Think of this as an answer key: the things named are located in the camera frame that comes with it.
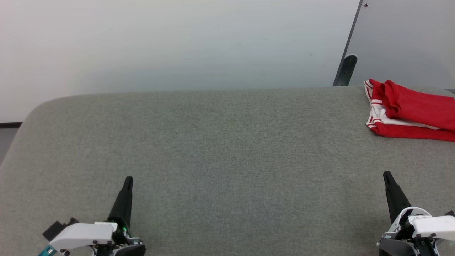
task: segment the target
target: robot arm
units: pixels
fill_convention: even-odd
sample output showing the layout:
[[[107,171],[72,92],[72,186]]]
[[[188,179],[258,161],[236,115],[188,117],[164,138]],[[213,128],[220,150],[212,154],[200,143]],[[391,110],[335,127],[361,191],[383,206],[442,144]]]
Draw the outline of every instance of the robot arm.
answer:
[[[132,186],[133,178],[128,176],[105,222],[86,224],[74,218],[68,224],[56,221],[43,233],[49,246],[38,256],[69,256],[69,250],[84,246],[93,256],[143,256],[146,248],[142,240],[129,233]]]
[[[450,254],[438,252],[442,241],[455,241],[455,216],[433,217],[419,207],[413,207],[396,184],[390,172],[384,172],[385,192],[392,225],[377,246],[380,256],[445,256],[455,248],[445,248]]]

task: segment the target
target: teal connector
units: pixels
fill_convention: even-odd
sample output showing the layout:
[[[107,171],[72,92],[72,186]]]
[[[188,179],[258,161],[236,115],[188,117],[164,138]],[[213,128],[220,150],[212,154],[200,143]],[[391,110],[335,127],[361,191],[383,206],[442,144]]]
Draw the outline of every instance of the teal connector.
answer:
[[[54,256],[57,253],[57,250],[52,246],[47,246],[38,256]]]

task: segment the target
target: gray cushion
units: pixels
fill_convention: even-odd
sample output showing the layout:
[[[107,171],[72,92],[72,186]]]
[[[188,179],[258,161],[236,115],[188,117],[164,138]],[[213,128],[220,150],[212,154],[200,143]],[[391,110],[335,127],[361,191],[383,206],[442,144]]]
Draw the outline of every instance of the gray cushion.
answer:
[[[37,255],[55,220],[105,220],[127,175],[147,255],[376,255],[382,173],[413,205],[455,210],[455,143],[378,137],[368,116],[362,87],[45,103],[0,167],[0,255]]]

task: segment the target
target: folded red garment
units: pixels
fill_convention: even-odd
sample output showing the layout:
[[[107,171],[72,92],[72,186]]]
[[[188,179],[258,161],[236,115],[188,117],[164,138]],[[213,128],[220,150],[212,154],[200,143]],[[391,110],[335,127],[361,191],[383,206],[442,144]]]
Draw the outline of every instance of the folded red garment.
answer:
[[[455,142],[455,99],[416,92],[387,80],[365,81],[371,104],[367,126],[385,137]]]

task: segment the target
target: white wall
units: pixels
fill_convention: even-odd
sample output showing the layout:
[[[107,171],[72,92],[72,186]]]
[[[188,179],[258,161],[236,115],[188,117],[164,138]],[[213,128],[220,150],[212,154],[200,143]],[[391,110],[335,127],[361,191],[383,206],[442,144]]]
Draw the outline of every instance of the white wall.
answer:
[[[359,0],[2,0],[0,123],[57,97],[331,86]]]

